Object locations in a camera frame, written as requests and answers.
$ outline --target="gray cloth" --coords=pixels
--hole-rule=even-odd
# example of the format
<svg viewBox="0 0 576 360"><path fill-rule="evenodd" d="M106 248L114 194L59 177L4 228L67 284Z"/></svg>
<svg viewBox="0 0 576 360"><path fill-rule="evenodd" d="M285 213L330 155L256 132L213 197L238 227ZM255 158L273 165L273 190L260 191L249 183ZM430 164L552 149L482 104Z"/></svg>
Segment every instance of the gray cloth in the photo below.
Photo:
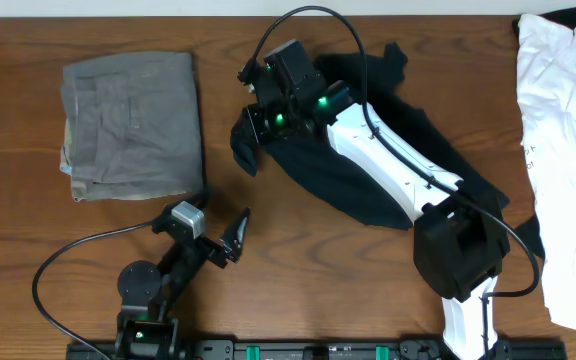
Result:
<svg viewBox="0 0 576 360"><path fill-rule="evenodd" d="M203 186L190 54L111 55L64 68L62 171L75 200L146 199Z"/></svg>

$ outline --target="wood grain surface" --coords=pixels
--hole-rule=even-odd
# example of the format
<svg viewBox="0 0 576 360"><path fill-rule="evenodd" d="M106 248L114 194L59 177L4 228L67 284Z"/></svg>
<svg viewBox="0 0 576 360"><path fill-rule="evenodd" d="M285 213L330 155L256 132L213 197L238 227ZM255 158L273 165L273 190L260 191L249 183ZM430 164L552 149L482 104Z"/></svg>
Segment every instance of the wood grain surface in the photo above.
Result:
<svg viewBox="0 0 576 360"><path fill-rule="evenodd" d="M506 220L533 214L515 95L517 43L510 17L358 17L369 53L396 41L409 58L398 94L423 108L455 148L511 199ZM35 309L32 276L50 254L88 234L157 215L173 198L75 203L58 170L62 68L142 50L190 51L200 88L211 235L252 208L242 261L206 266L175 311L193 333L240 339L396 338L440 334L440 298L412 263L412 233L365 227L294 183L272 159L252 178L233 161L229 135L253 97L236 79L271 18L0 19L0 359L63 359L70 339ZM353 52L332 18L296 18L266 49L291 38L311 55ZM114 339L116 279L137 259L157 262L171 240L139 230L65 254L40 295L60 321ZM529 263L513 245L499 289L523 288ZM576 331L552 324L541 290L495 300L497 330L560 337L576 359Z"/></svg>

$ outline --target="black cable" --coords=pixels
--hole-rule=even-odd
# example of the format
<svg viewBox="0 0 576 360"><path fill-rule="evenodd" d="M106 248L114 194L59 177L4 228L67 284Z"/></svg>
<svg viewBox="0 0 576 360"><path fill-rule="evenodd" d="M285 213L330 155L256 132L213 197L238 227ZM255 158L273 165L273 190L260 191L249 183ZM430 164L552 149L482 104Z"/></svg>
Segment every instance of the black cable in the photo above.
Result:
<svg viewBox="0 0 576 360"><path fill-rule="evenodd" d="M138 225L129 226L129 227L126 227L123 229L108 231L108 232L104 232L104 233L96 234L96 235L90 235L90 236L87 236L83 239L79 239L75 242L72 242L72 243L64 246L63 248L59 249L57 252L52 254L46 261L44 261L44 263L41 264L41 266L37 270L37 273L35 274L34 279L32 280L32 298L35 301L35 305L37 306L37 310L39 310L41 315L43 315L43 317L46 318L46 320L48 320L48 322L51 323L54 327L61 330L64 334L70 336L71 338L73 338L73 339L79 341L80 343L86 345L91 350L96 351L105 360L112 360L112 359L108 355L106 355L103 351L101 351L101 349L99 349L97 346L93 345L92 343L90 343L85 338L81 337L80 335L77 335L72 330L70 330L67 327L65 327L64 325L60 324L57 320L55 320L52 316L50 316L50 314L48 314L48 311L46 311L44 306L41 304L41 300L39 300L39 292L37 291L37 286L39 285L39 278L41 277L41 274L44 272L44 270L46 270L48 265L50 265L53 261L55 261L55 259L57 257L59 257L59 255L65 253L66 251L68 251L68 250L70 250L76 246L79 246L79 245L86 243L88 241L97 240L97 239L105 238L108 236L123 234L125 232L141 229L141 228L144 228L146 226L150 226L150 224L151 224L151 222L148 221L148 222L141 223Z"/></svg>
<svg viewBox="0 0 576 360"><path fill-rule="evenodd" d="M392 145L390 145L390 143L388 143L384 139L384 137L381 135L381 133L379 131L379 128L376 128L375 125L370 120L370 115L368 112L368 61L366 59L366 51L364 50L364 46L363 46L361 39L359 38L359 34L357 34L357 31L355 30L355 28L341 14L337 13L334 10L328 9L326 7L315 6L315 5L302 6L302 7L296 8L292 11L289 11L288 13L286 13L285 15L283 15L282 17L277 19L268 28L268 30L266 30L266 33L264 34L264 36L259 41L259 44L257 45L257 48L255 49L255 52L254 52L251 60L256 61L257 56L259 55L259 52L261 51L262 46L266 42L266 39L268 38L270 33L279 24L281 24L284 20L286 20L287 18L289 18L290 16L292 16L294 14L300 13L302 11L308 11L308 10L322 11L322 12L328 13L328 14L336 17L348 28L348 30L350 30L350 33L355 38L355 41L357 42L357 47L359 47L359 54L361 56L361 108L362 108L363 113L364 113L364 118L366 120L366 124L368 125L368 128L370 129L370 132L372 133L372 135L375 138L377 138L377 140L379 140L379 142L392 155L394 155L399 161L401 161L404 165L406 165L408 168L410 168L412 171L414 171L424 181L427 181L429 185L435 186L439 190L445 192L446 194L455 197L455 199L457 201L461 202L463 205L472 208L473 210L479 212L481 215L486 216L487 218L491 219L492 221L497 223L499 226L501 226L504 230L506 230L515 239L515 241L519 244L519 246L526 253L526 256L530 260L530 264L531 264L532 270L533 270L533 281L527 288L525 288L523 290L519 290L519 291L510 291L510 292L487 292L487 293L484 293L481 297L481 301L482 301L483 309L484 309L483 310L484 311L484 319L483 319L483 322L484 322L484 330L483 330L483 332L484 332L483 333L484 350L485 350L485 356L486 356L486 358L488 358L488 312L487 312L487 305L489 302L488 299L491 297L520 297L520 296L528 295L533 290L535 290L537 288L537 286L539 285L539 265L537 264L537 259L535 258L535 255L530 251L530 249L528 249L526 244L524 244L524 242L513 231L513 229L508 224L506 224L503 220L498 219L497 217L495 217L494 215L492 215L488 211L482 209L479 205L475 204L474 202L470 201L469 199L465 198L464 196L458 194L456 191L452 190L448 186L440 183L439 181L437 181L435 179L434 176L426 174L424 171L422 171L416 165L414 165L410 160L408 160L405 156L400 154L395 148L392 147Z"/></svg>

